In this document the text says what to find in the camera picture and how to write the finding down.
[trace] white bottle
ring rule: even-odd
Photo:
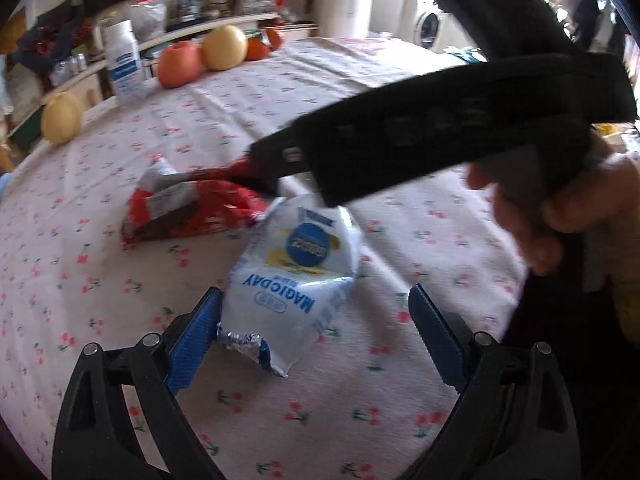
[[[138,42],[133,35],[131,21],[116,23],[105,30],[109,80],[121,105],[140,100],[145,74],[140,61]]]

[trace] red snack bag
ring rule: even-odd
[[[154,155],[129,200],[123,248],[251,226],[267,209],[260,193],[243,185],[255,183],[246,157],[225,168],[177,173],[163,156]]]

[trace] metal screw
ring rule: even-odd
[[[156,346],[159,342],[160,336],[155,333],[147,334],[142,338],[142,344],[148,347]]]
[[[538,352],[540,352],[541,354],[544,354],[544,355],[551,354],[551,346],[549,346],[549,343],[545,343],[544,341],[541,341],[540,343],[536,344],[536,348],[538,349]]]
[[[98,351],[98,345],[96,343],[89,343],[82,349],[84,355],[93,355]]]
[[[488,335],[487,332],[478,332],[474,336],[474,339],[480,346],[489,346],[493,341],[492,337]]]

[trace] white snack bag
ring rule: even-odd
[[[286,377],[343,306],[362,239],[318,195],[277,199],[229,274],[218,341]]]

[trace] cherry print tablecloth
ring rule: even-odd
[[[245,233],[226,232],[123,251],[118,230],[149,154],[178,170],[222,165],[300,114],[407,69],[457,63],[399,41],[303,40],[181,89],[149,81],[139,107],[106,101],[71,143],[43,142],[0,208],[0,415],[29,457],[50,474],[82,346],[120,348],[162,331],[208,286],[224,285],[246,245]],[[393,478],[433,441],[456,395],[409,320],[408,289],[426,284],[473,330],[500,336],[524,276],[487,195],[466,189],[464,176],[453,168],[351,204],[366,232],[356,287],[288,379],[209,352],[178,401],[231,480]],[[306,187],[290,177],[283,190]],[[162,465],[134,392],[126,394],[148,459]]]

